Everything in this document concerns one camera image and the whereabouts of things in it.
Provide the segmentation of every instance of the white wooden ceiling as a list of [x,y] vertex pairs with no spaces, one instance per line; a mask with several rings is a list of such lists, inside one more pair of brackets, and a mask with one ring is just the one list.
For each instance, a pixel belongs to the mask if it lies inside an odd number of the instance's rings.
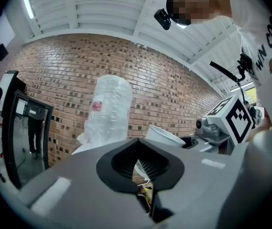
[[35,37],[66,33],[96,33],[124,38],[158,50],[182,63],[208,82],[221,96],[236,88],[210,65],[214,61],[233,73],[241,37],[232,20],[217,17],[185,29],[175,23],[165,31],[154,13],[166,0],[30,0]]

